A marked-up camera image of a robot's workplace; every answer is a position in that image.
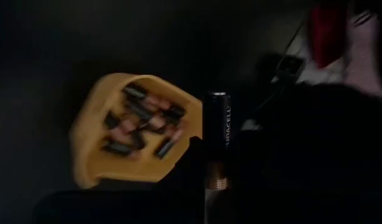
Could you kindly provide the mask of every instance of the black battery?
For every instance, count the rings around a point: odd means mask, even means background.
[[[226,92],[203,97],[203,145],[209,161],[224,162],[230,150],[231,98]]]

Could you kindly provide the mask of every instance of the dark background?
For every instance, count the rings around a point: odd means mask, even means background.
[[[226,89],[240,104],[307,2],[0,1],[0,222],[28,222],[38,200],[77,189],[68,130],[97,79],[154,74],[198,98]]]

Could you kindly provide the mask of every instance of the pile of batteries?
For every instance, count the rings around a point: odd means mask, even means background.
[[[127,113],[124,119],[119,119],[112,111],[108,112],[105,124],[110,139],[103,149],[137,160],[141,156],[139,151],[146,146],[141,132],[146,130],[165,136],[154,151],[154,156],[162,159],[184,131],[184,108],[134,83],[128,84],[122,92],[126,94],[126,111],[131,114]]]

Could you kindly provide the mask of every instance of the yellow plastic tray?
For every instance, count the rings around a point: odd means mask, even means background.
[[[164,136],[143,132],[147,146],[141,149],[141,159],[132,161],[101,150],[108,135],[104,119],[109,110],[125,112],[122,88],[134,82],[156,95],[182,105],[188,121],[182,137],[160,160],[152,153]],[[189,146],[189,138],[202,138],[202,103],[180,88],[153,75],[113,73],[103,77],[92,89],[70,132],[75,181],[81,188],[98,184],[101,178],[158,182],[174,167]]]

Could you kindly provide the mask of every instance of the red fabric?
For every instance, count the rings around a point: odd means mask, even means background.
[[[347,9],[343,6],[318,5],[309,21],[312,58],[324,68],[340,58],[346,46]]]

